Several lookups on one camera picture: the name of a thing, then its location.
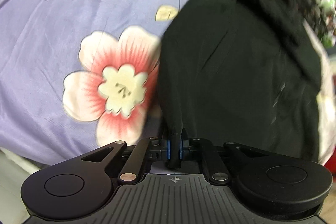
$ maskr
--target green object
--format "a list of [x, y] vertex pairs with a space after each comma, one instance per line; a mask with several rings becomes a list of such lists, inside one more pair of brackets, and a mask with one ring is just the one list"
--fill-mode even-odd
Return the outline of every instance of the green object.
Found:
[[324, 9], [326, 13], [329, 11], [333, 11], [335, 8], [335, 0], [322, 2], [321, 7]]
[[330, 38], [330, 36], [326, 33], [324, 34], [324, 36], [322, 37], [322, 45], [325, 47], [325, 48], [331, 48], [333, 45], [332, 45], [332, 39]]

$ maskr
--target wooden floor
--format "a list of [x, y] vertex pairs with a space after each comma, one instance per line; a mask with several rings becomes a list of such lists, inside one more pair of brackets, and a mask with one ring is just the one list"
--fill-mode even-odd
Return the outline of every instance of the wooden floor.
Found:
[[336, 224], [336, 183], [334, 183], [329, 196], [324, 201], [320, 217], [328, 224]]

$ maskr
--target ribbed gray plate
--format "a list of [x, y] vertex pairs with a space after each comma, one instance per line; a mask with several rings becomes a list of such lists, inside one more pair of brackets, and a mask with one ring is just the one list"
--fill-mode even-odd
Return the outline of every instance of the ribbed gray plate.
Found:
[[[31, 217], [25, 224], [51, 224]], [[119, 188], [98, 212], [63, 224], [284, 224], [242, 206], [227, 186], [213, 186], [204, 176], [147, 175], [136, 185]], [[318, 216], [297, 224], [323, 224]]]

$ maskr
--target black cloth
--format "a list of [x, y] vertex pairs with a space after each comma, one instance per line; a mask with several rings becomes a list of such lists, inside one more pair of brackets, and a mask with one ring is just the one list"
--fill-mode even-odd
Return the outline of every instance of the black cloth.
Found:
[[181, 131], [318, 160], [320, 59], [282, 0], [189, 0], [162, 38], [159, 102]]

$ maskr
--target yellow petal print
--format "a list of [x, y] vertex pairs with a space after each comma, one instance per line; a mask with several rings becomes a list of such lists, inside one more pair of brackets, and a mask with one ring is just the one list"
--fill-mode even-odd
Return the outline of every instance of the yellow petal print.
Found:
[[161, 5], [155, 15], [155, 21], [166, 21], [174, 19], [179, 10], [170, 5]]

